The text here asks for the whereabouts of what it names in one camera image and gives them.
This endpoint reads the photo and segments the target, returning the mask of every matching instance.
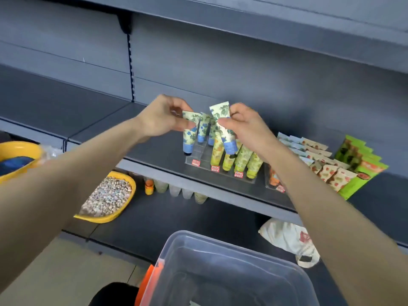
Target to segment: person's left hand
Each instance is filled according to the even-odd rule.
[[[142,137],[159,136],[170,130],[183,131],[195,127],[195,123],[183,119],[182,111],[193,110],[179,97],[159,95],[135,117],[137,130]]]

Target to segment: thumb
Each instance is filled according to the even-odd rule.
[[[241,122],[234,120],[232,118],[219,118],[218,123],[222,125],[224,128],[236,132]]]
[[[176,120],[176,122],[174,124],[173,130],[184,131],[185,129],[192,129],[195,127],[195,123],[187,119],[177,117],[174,117],[174,119]]]

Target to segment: red print on white bag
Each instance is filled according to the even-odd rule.
[[[300,232],[300,239],[302,243],[307,243],[310,240],[310,236],[308,233],[305,233],[303,231]]]

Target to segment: beige floor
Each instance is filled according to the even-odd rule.
[[[0,295],[1,306],[87,306],[111,282],[140,283],[145,269],[56,238]]]

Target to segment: pebble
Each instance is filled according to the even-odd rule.
[[[106,177],[82,205],[80,215],[103,217],[120,209],[132,192],[126,180]]]

